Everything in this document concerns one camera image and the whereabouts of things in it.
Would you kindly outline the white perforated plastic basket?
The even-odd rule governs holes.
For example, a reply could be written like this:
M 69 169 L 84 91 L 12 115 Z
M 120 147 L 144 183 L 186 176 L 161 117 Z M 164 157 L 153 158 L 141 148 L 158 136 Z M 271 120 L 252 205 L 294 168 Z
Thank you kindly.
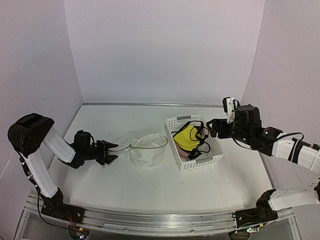
M 218 141 L 211 137 L 202 115 L 165 120 L 165 130 L 180 171 L 218 164 L 224 156 Z

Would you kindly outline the white mesh laundry bag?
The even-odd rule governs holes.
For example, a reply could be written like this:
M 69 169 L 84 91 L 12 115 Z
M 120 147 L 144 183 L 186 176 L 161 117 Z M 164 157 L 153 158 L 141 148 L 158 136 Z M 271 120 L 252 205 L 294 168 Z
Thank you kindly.
M 138 137 L 133 132 L 125 132 L 112 142 L 118 146 L 110 149 L 111 153 L 126 152 L 134 167 L 140 170 L 152 170 L 161 164 L 169 140 L 160 133 Z

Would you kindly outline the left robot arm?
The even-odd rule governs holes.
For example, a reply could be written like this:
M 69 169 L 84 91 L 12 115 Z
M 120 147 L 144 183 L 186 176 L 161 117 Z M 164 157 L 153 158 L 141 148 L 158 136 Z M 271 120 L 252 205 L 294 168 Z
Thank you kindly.
M 110 154 L 110 149 L 118 145 L 105 140 L 94 140 L 92 134 L 84 130 L 79 130 L 73 143 L 68 143 L 54 124 L 54 120 L 49 117 L 31 113 L 12 124 L 7 137 L 19 155 L 24 174 L 35 186 L 38 198 L 43 201 L 43 206 L 39 208 L 40 215 L 80 224 L 83 222 L 85 209 L 64 202 L 62 190 L 44 164 L 40 147 L 46 146 L 62 163 L 78 169 L 86 161 L 96 161 L 101 166 L 111 164 L 117 155 Z

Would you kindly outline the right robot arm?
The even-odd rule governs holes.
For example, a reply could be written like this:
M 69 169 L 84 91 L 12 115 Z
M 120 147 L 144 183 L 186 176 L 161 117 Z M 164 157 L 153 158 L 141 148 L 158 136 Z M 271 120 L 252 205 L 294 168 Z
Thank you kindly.
M 284 133 L 274 127 L 263 127 L 256 106 L 228 103 L 225 119 L 214 118 L 206 123 L 212 137 L 232 139 L 238 146 L 269 157 L 287 160 L 314 172 L 320 172 L 320 146 L 296 138 L 297 132 Z M 256 201 L 254 208 L 237 210 L 233 217 L 237 229 L 257 227 L 278 219 L 278 212 L 290 207 L 318 205 L 320 182 L 287 189 L 270 189 Z

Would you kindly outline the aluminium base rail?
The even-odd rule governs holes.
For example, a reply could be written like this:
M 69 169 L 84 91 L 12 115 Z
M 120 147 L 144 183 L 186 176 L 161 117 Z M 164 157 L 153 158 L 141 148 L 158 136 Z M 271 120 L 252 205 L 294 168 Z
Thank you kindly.
M 130 239 L 214 237 L 221 240 L 299 240 L 296 216 L 291 208 L 277 219 L 246 223 L 248 217 L 233 211 L 203 213 L 137 213 L 66 205 L 58 218 L 49 205 L 31 191 L 23 207 L 15 240 L 97 240 L 121 236 Z

